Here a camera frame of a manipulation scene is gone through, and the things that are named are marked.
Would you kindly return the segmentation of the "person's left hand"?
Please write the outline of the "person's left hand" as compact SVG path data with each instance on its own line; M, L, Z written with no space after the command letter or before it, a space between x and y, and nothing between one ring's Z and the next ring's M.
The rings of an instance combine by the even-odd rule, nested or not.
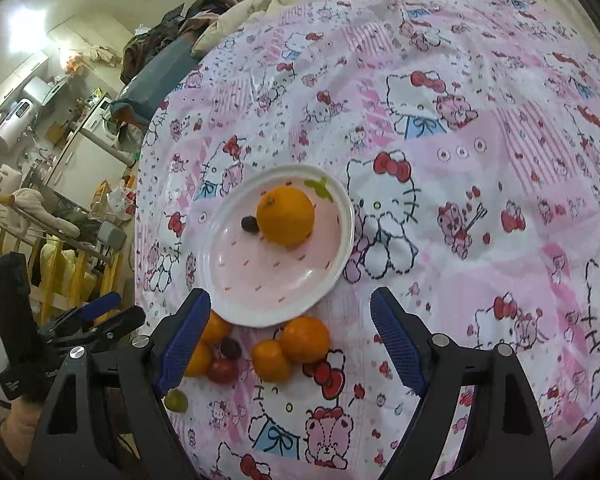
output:
M18 398L10 404L10 412L2 421L0 435L8 452L26 466L36 428L43 411L41 404Z

